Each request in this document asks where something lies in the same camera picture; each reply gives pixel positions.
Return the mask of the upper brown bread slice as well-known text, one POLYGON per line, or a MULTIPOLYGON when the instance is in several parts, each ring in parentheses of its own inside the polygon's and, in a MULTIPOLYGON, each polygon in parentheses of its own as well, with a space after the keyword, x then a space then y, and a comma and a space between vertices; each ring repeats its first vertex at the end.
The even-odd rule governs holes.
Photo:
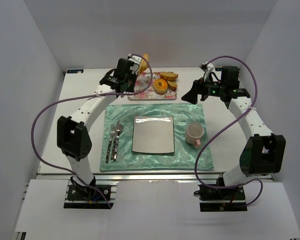
POLYGON ((160 75, 161 79, 164 79, 164 80, 170 81, 170 82, 175 82, 179 77, 179 75, 177 73, 167 72, 167 71, 161 71, 159 73, 159 75, 160 75))

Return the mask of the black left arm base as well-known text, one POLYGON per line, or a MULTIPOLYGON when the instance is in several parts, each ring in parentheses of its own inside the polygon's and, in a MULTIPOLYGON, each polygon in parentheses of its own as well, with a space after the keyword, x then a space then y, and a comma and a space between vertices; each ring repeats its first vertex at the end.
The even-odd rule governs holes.
POLYGON ((64 198, 64 209, 105 209, 110 207, 95 189, 77 184, 70 178, 64 198))

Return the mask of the lower brown bread slice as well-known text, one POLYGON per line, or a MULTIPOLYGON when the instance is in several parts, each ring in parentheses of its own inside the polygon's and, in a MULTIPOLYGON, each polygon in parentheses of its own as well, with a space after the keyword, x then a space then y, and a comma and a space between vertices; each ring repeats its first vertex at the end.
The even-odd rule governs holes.
POLYGON ((178 84, 175 81, 167 81, 168 88, 172 91, 176 91, 178 88, 178 84))

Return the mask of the square white plate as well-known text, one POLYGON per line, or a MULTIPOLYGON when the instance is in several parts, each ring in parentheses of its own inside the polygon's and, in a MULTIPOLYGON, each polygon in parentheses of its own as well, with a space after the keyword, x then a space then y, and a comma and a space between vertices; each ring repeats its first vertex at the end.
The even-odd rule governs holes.
POLYGON ((175 152, 174 119, 172 116, 135 116, 132 152, 169 155, 175 152))

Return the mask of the green satin placemat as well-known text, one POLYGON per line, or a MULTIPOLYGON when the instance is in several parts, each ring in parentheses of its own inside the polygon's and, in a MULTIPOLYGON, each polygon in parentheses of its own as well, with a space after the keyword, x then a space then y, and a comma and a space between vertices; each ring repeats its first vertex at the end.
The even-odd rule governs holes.
POLYGON ((109 105, 104 115, 99 170, 101 172, 193 170, 200 150, 185 141, 186 128, 192 122, 200 123, 202 127, 206 127, 201 103, 196 105, 181 103, 109 105), (172 117, 175 151, 167 154, 133 152, 133 129, 136 116, 172 117), (117 159, 116 161, 106 161, 111 124, 115 123, 123 125, 117 159))

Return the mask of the floral rectangular tray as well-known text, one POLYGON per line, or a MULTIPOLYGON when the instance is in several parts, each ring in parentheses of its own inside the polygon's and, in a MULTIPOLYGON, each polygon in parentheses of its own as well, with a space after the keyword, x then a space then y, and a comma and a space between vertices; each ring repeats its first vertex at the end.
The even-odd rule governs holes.
MULTIPOLYGON (((150 72, 141 73, 135 82, 134 91, 140 92, 141 90, 144 90, 149 85, 150 80, 151 80, 150 72)), ((153 82, 152 82, 151 86, 144 92, 136 95, 130 95, 127 98, 130 101, 175 100, 178 95, 177 92, 178 92, 177 90, 172 90, 171 88, 168 87, 165 93, 157 93, 154 89, 153 82)))

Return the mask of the blue label sticker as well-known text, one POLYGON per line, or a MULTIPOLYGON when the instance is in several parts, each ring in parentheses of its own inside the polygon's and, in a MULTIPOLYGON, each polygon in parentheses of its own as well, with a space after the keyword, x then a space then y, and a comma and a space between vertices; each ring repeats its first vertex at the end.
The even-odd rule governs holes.
POLYGON ((67 74, 82 74, 83 72, 83 69, 68 69, 66 71, 67 74))

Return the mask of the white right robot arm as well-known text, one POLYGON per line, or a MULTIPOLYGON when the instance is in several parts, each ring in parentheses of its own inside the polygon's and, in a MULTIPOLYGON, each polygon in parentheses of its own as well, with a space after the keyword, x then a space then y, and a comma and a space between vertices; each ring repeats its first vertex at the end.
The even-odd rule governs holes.
POLYGON ((218 97, 237 119, 247 140, 239 163, 221 175, 221 185, 239 186, 256 176, 280 172, 286 148, 283 135, 274 134, 261 119, 253 100, 245 88, 240 88, 239 68, 223 66, 220 80, 214 81, 212 64, 202 64, 204 76, 195 80, 189 92, 181 99, 191 104, 209 96, 218 97))

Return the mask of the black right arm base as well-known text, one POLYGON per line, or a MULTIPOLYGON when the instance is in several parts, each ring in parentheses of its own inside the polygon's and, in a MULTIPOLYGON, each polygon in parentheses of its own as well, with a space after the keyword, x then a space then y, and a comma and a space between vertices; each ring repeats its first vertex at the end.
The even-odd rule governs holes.
POLYGON ((212 212, 246 212, 246 196, 242 187, 231 189, 214 189, 198 185, 194 196, 199 198, 200 211, 212 212))

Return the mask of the brown bread slice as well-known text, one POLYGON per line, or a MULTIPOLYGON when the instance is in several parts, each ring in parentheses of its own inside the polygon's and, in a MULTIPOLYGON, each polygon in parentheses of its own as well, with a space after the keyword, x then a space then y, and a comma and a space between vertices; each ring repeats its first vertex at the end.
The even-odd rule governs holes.
POLYGON ((167 71, 161 71, 159 73, 159 75, 160 75, 161 79, 164 79, 164 80, 170 81, 170 82, 175 82, 179 77, 179 75, 177 73, 167 72, 167 71))
POLYGON ((168 88, 172 91, 176 91, 178 88, 178 84, 175 81, 167 81, 168 88))

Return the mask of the pink mug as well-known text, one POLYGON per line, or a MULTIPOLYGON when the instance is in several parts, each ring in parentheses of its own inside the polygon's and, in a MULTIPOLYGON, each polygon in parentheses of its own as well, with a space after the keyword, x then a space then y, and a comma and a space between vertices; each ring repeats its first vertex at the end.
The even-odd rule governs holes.
POLYGON ((204 127, 199 122, 190 123, 185 132, 185 141, 196 148, 201 146, 201 138, 205 133, 204 127))

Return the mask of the long yellow bread loaf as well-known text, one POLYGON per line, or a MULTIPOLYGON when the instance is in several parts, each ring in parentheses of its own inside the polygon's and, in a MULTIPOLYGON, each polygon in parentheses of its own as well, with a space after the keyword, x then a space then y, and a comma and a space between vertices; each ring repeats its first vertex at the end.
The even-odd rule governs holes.
POLYGON ((149 55, 147 53, 145 53, 143 55, 143 59, 141 60, 140 62, 140 65, 139 65, 139 74, 143 73, 145 70, 147 70, 149 67, 148 67, 148 64, 146 63, 145 59, 148 61, 149 60, 149 55))

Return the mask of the aluminium frame rail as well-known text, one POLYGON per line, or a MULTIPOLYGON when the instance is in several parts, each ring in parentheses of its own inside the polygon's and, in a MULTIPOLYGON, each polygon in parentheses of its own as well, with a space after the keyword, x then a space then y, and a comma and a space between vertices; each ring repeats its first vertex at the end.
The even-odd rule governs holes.
MULTIPOLYGON (((111 186, 110 193, 106 194, 106 197, 110 200, 115 199, 116 186, 121 181, 175 181, 178 183, 197 183, 200 184, 193 172, 189 171, 145 171, 145 172, 106 172, 106 173, 96 173, 94 174, 96 185, 98 189, 101 189, 102 186, 111 186)), ((34 195, 37 199, 43 200, 44 197, 50 197, 53 195, 52 192, 49 192, 57 184, 63 183, 67 186, 62 186, 60 190, 56 191, 57 200, 61 202, 68 201, 68 195, 77 196, 78 193, 70 193, 69 187, 72 185, 70 181, 70 175, 67 174, 38 174, 35 179, 32 179, 26 187, 24 192, 23 200, 34 195), (48 183, 52 184, 47 189, 41 189, 39 187, 34 188, 34 194, 32 193, 33 183, 48 183)))

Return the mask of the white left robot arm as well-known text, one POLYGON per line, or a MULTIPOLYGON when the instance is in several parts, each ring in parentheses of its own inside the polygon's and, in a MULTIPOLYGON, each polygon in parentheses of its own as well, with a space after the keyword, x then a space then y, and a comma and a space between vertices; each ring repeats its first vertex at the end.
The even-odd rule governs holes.
POLYGON ((94 185, 88 154, 92 149, 89 131, 105 108, 118 98, 117 93, 134 91, 142 58, 129 55, 120 58, 117 67, 108 71, 100 80, 93 97, 68 117, 61 116, 57 121, 57 146, 66 156, 75 175, 76 184, 94 185))

